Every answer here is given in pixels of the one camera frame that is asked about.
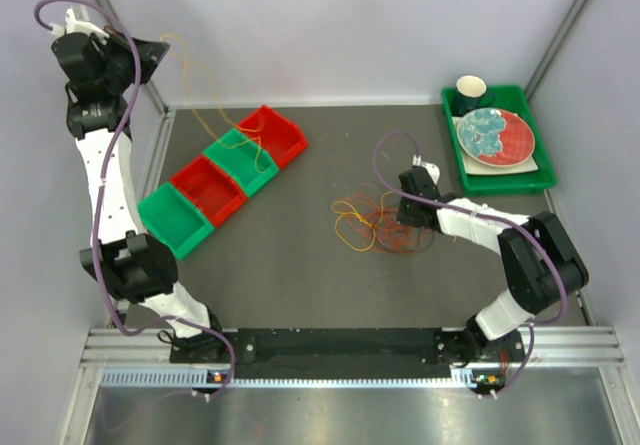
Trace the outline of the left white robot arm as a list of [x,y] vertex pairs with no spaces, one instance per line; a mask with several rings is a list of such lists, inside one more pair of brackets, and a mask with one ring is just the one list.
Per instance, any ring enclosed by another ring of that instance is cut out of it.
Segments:
[[132,85],[147,83],[169,50],[165,42],[127,39],[69,8],[52,28],[51,50],[67,77],[66,122],[88,180],[92,206],[90,245],[80,251],[84,270],[109,306],[139,304],[161,317],[159,333],[176,362],[212,362],[227,350],[217,317],[180,283],[170,248],[141,219],[130,155]]

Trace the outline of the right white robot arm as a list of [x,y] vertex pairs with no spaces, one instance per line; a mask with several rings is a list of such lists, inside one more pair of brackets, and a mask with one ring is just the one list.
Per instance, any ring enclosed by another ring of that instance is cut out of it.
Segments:
[[462,238],[501,258],[507,289],[472,316],[463,332],[469,353],[487,361],[519,326],[557,303],[565,306],[568,295],[588,284],[589,272],[555,214],[507,214],[467,198],[442,195],[432,168],[418,163],[399,175],[396,220]]

